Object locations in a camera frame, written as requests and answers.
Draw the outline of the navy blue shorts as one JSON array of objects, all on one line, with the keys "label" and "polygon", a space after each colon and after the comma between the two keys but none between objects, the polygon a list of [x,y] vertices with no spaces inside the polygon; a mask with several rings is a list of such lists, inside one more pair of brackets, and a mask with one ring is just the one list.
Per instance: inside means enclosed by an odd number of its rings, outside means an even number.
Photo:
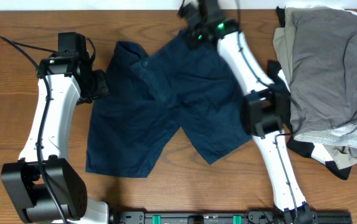
[{"label": "navy blue shorts", "polygon": [[106,78],[110,94],[92,107],[87,172],[145,178],[179,129],[209,164],[250,139],[229,66],[210,45],[191,48],[183,33],[153,55],[117,42]]}]

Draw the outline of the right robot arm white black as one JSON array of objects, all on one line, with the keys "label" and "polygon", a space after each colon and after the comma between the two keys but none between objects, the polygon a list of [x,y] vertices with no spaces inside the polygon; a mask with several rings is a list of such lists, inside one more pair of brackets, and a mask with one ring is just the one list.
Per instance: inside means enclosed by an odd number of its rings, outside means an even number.
[{"label": "right robot arm white black", "polygon": [[250,51],[238,19],[228,19],[217,1],[182,3],[185,39],[191,47],[213,45],[232,70],[242,90],[240,120],[264,160],[276,212],[268,223],[316,223],[317,217],[298,186],[285,138],[283,114],[291,96],[285,84],[275,83]]}]

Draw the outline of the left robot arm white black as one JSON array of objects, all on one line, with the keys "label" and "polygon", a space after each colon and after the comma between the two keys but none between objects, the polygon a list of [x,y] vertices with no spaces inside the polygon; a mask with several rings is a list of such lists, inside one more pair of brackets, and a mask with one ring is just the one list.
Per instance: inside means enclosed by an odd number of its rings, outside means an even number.
[{"label": "left robot arm white black", "polygon": [[109,93],[103,70],[86,60],[50,57],[37,68],[39,97],[31,131],[1,181],[24,223],[108,223],[108,204],[88,196],[69,163],[75,107]]}]

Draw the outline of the grey garment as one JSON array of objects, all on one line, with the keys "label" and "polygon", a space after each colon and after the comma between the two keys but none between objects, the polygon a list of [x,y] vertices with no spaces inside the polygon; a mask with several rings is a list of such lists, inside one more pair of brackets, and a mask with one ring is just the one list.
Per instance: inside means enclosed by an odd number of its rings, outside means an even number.
[{"label": "grey garment", "polygon": [[298,134],[357,122],[357,16],[330,8],[295,11],[292,96],[305,118]]}]

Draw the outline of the black white garment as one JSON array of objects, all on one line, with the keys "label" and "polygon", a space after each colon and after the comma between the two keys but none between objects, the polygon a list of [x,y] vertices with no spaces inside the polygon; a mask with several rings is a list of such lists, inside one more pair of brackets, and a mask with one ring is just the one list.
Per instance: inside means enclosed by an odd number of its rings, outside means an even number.
[{"label": "black white garment", "polygon": [[[285,96],[290,96],[287,84],[285,84],[284,80],[279,77],[281,71],[282,68],[278,61],[268,61],[267,76],[271,78],[275,84],[278,84],[283,88],[283,91],[287,93]],[[287,142],[287,147],[302,157],[320,162],[339,179],[347,180],[350,175],[351,167],[339,169],[324,146],[315,145],[310,142],[297,141],[291,136]]]}]

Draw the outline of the white dotted garment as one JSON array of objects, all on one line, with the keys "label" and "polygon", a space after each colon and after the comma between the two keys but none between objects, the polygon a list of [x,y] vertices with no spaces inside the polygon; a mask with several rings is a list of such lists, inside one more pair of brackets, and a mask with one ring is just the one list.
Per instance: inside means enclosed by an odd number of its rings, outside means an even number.
[{"label": "white dotted garment", "polygon": [[309,131],[294,137],[297,141],[313,142],[330,146],[348,146],[357,149],[357,122],[340,128]]}]

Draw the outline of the black mounting rail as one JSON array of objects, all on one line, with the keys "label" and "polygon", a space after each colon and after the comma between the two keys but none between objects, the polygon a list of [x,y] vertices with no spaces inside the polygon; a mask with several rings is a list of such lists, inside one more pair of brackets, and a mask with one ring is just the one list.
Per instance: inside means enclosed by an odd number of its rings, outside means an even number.
[{"label": "black mounting rail", "polygon": [[115,224],[352,224],[350,213],[250,210],[245,213],[121,212],[109,218]]}]

